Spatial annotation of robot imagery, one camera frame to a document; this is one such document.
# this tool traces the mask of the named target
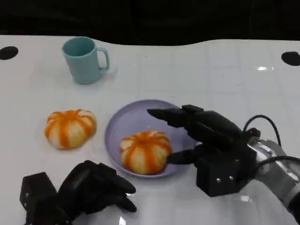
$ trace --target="white table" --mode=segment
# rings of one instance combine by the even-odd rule
[[[45,171],[58,189],[72,168],[86,160],[112,166],[103,144],[113,113],[138,99],[158,98],[194,104],[244,125],[262,113],[277,124],[287,154],[300,157],[300,68],[281,60],[300,51],[300,42],[215,40],[177,47],[107,48],[112,69],[99,82],[74,83],[61,47],[68,37],[0,36],[0,48],[19,54],[0,60],[0,224],[21,225],[22,177]],[[97,133],[82,148],[54,149],[43,128],[53,111],[88,109]],[[271,126],[254,122],[264,138],[275,140]],[[196,170],[160,180],[139,180],[121,171],[137,188],[135,214],[116,207],[78,218],[75,225],[294,225],[293,217],[262,184],[253,181],[240,193],[209,198],[195,185]]]

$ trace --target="orange striped pumpkin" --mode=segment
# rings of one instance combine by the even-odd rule
[[[138,174],[157,174],[171,154],[171,143],[164,132],[155,130],[125,137],[120,143],[123,165]]]
[[[45,127],[45,136],[58,149],[81,146],[96,131],[96,118],[82,109],[53,112]]]

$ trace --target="dark wall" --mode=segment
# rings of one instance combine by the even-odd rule
[[[10,0],[2,34],[88,36],[126,45],[212,39],[300,40],[294,0]]]

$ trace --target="ceramic mug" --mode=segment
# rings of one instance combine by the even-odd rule
[[[100,79],[100,73],[109,69],[109,56],[105,48],[97,48],[88,37],[74,37],[62,47],[64,57],[74,80],[80,84],[91,84]],[[99,67],[97,51],[104,53],[106,67]]]

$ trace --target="purple plate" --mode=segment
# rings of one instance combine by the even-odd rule
[[[179,172],[185,165],[167,165],[156,175],[141,175],[126,169],[121,162],[120,142],[124,137],[148,130],[158,130],[166,133],[172,145],[172,151],[193,148],[196,141],[187,135],[183,128],[173,128],[165,121],[158,120],[147,113],[147,109],[178,108],[177,106],[160,100],[142,100],[128,104],[117,111],[110,119],[105,130],[105,147],[112,162],[121,170],[138,177],[158,178]]]

